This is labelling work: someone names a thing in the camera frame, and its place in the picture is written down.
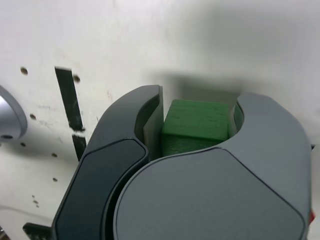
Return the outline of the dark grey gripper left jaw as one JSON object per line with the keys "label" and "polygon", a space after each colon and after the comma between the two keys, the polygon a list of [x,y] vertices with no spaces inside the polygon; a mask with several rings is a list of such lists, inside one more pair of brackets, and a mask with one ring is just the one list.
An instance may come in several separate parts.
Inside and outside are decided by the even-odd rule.
{"label": "dark grey gripper left jaw", "polygon": [[117,200],[150,161],[144,126],[163,105],[162,87],[145,85],[120,97],[101,116],[52,223],[55,240],[111,240]]}

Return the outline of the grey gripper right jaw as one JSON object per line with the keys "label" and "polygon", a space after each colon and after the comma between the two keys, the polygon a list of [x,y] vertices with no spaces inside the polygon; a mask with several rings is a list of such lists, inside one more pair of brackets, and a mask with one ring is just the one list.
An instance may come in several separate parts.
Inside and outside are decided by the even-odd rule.
{"label": "grey gripper right jaw", "polygon": [[304,240],[311,144],[268,96],[242,94],[240,130],[210,148],[154,160],[123,188],[116,240]]}

